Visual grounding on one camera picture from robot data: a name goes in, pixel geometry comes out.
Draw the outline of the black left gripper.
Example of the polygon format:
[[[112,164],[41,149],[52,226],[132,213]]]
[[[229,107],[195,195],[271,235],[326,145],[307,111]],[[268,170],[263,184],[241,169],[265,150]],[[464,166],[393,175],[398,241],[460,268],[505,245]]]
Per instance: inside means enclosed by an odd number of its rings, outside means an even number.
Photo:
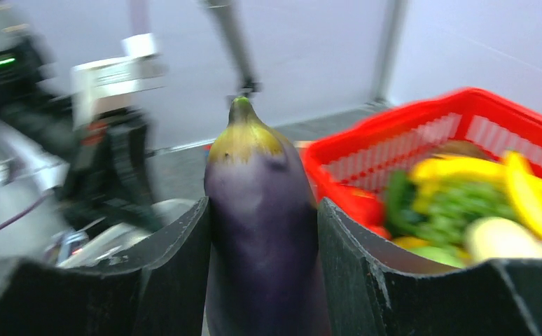
[[[60,208],[70,226],[93,221],[156,232],[163,222],[153,209],[146,140],[149,124],[138,109],[110,111],[83,126],[60,187]]]

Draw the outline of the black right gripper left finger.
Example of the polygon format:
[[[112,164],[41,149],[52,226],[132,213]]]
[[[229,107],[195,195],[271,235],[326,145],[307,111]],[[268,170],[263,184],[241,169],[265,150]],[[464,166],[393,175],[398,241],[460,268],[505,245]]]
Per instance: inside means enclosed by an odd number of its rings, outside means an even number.
[[[0,259],[0,335],[200,335],[209,203],[89,267]]]

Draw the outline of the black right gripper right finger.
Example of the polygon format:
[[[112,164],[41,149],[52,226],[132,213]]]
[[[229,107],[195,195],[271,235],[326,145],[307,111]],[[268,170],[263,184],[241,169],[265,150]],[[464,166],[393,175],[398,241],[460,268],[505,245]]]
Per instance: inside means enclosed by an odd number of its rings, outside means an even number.
[[[329,199],[318,224],[334,335],[542,335],[542,259],[457,269],[361,227]]]

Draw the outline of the purple eggplant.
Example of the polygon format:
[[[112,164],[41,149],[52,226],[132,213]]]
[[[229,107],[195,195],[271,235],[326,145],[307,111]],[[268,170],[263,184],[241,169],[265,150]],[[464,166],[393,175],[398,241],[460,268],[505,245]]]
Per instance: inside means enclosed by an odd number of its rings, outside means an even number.
[[[299,152],[246,97],[212,144],[204,173],[211,216],[211,335],[329,335],[317,201]]]

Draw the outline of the clear zip top bag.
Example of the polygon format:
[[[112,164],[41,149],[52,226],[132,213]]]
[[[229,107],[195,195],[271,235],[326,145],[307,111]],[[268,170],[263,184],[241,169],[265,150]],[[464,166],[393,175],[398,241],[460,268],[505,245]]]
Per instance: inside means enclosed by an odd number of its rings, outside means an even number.
[[[81,230],[69,229],[55,234],[52,244],[45,249],[43,260],[66,269],[96,265],[151,236],[151,233],[144,229],[119,223],[107,228],[95,238],[89,238],[89,230],[102,221],[100,218]]]

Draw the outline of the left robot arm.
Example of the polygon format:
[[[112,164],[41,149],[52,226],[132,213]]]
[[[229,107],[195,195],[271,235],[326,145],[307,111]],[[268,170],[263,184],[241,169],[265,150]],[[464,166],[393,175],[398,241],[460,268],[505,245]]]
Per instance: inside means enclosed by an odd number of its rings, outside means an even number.
[[[149,124],[129,97],[154,77],[148,34],[124,40],[123,57],[76,66],[76,87],[57,95],[41,86],[46,59],[38,39],[7,5],[0,5],[0,121],[68,165],[53,187],[60,211],[75,228],[103,220],[156,232],[146,168]]]

